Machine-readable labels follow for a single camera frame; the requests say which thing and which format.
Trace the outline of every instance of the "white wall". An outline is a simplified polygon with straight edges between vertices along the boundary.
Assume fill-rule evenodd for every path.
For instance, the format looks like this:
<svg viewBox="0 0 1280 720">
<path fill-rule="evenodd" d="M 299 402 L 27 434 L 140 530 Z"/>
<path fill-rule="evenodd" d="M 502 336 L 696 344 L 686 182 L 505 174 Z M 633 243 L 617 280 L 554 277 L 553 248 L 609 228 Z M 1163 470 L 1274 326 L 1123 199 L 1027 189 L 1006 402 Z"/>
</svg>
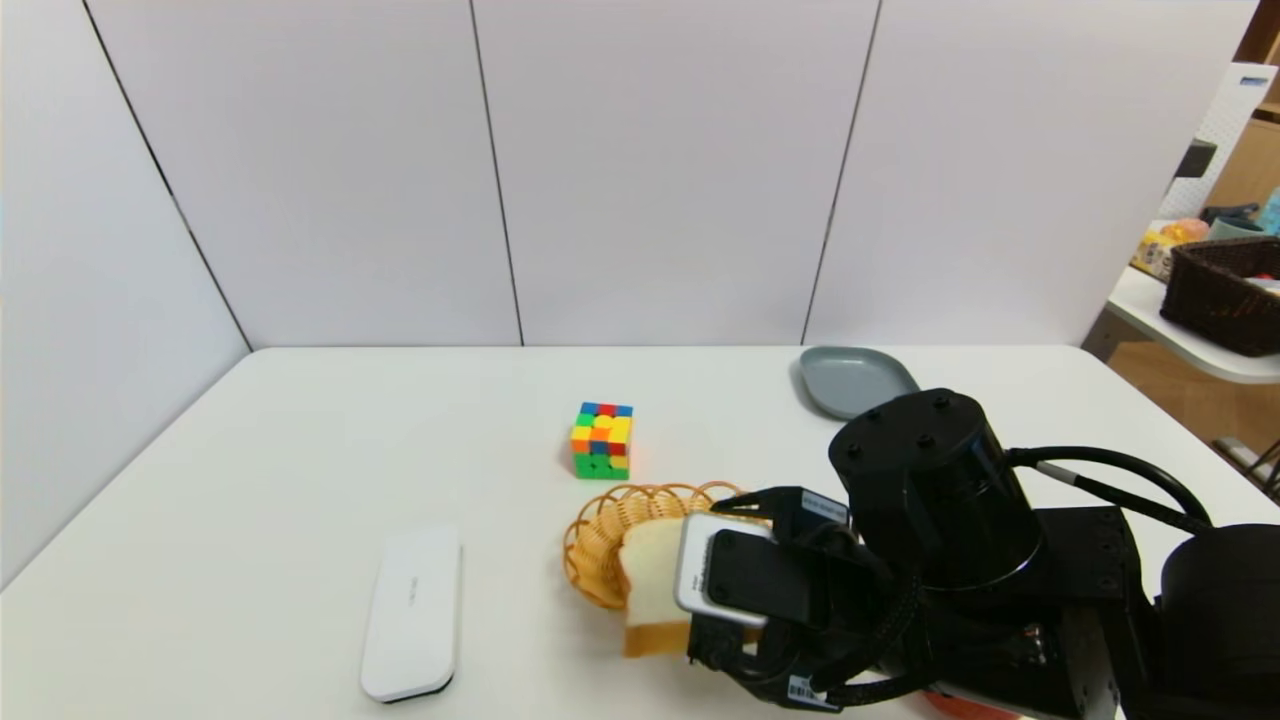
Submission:
<svg viewBox="0 0 1280 720">
<path fill-rule="evenodd" d="M 247 348 L 81 3 L 4 13 L 8 583 Z"/>
<path fill-rule="evenodd" d="M 530 345 L 796 343 L 876 0 L 476 0 Z"/>
<path fill-rule="evenodd" d="M 520 342 L 467 0 L 90 0 L 255 347 Z"/>
<path fill-rule="evenodd" d="M 1244 0 L 884 0 L 810 343 L 1079 343 Z"/>
</svg>

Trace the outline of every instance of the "wooden floor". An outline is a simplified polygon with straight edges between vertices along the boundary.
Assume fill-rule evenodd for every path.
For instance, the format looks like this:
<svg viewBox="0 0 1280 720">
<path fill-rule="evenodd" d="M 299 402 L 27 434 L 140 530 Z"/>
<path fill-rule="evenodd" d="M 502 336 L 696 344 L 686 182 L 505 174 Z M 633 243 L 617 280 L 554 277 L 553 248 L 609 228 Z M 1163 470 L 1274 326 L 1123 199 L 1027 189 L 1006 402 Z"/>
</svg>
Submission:
<svg viewBox="0 0 1280 720">
<path fill-rule="evenodd" d="M 1120 343 L 1110 365 L 1206 443 L 1233 436 L 1262 452 L 1280 438 L 1280 386 L 1220 380 L 1155 342 Z"/>
</svg>

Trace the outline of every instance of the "barcode label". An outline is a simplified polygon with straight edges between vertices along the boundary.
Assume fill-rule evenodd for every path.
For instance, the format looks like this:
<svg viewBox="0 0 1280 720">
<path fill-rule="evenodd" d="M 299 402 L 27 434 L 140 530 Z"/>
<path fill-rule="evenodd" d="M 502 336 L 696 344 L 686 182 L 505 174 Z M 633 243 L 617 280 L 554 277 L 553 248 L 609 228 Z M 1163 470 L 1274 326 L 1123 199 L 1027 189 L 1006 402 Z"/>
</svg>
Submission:
<svg viewBox="0 0 1280 720">
<path fill-rule="evenodd" d="M 823 497 L 815 492 L 804 491 L 804 495 L 800 496 L 800 506 L 808 510 L 809 512 L 822 515 L 828 520 L 835 520 L 837 523 L 845 523 L 845 524 L 849 523 L 847 507 L 836 502 L 835 500 L 831 500 L 829 497 Z"/>
<path fill-rule="evenodd" d="M 836 707 L 835 705 L 831 705 L 826 700 L 818 697 L 818 693 L 813 692 L 809 687 L 809 678 L 801 678 L 800 675 L 791 675 L 791 679 L 787 680 L 787 697 L 805 705 Z"/>
</svg>

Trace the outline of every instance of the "brown woven basket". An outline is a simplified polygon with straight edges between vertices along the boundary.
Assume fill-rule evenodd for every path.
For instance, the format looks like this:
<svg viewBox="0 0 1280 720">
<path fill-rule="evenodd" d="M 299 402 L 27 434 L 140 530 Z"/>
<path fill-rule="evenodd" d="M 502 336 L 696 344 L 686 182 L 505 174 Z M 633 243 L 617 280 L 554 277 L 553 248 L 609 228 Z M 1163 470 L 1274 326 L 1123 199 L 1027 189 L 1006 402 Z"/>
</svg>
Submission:
<svg viewBox="0 0 1280 720">
<path fill-rule="evenodd" d="M 1244 278 L 1280 279 L 1280 238 L 1242 237 L 1174 247 L 1160 314 L 1248 357 L 1280 352 L 1280 296 Z"/>
<path fill-rule="evenodd" d="M 742 495 L 730 483 L 701 487 L 621 484 L 582 506 L 564 530 L 564 577 L 586 600 L 622 610 L 626 591 L 618 571 L 618 547 L 627 529 L 657 518 L 684 518 L 709 510 L 717 500 Z"/>
</svg>

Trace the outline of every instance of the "rubik's cube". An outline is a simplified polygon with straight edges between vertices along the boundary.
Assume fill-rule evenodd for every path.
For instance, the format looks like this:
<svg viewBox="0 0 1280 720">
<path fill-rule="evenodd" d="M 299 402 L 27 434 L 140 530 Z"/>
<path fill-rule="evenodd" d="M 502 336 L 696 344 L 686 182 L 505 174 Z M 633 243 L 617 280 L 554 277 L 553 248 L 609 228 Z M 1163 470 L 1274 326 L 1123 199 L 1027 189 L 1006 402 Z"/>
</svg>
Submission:
<svg viewBox="0 0 1280 720">
<path fill-rule="evenodd" d="M 584 402 L 568 438 L 577 477 L 631 478 L 631 406 Z"/>
</svg>

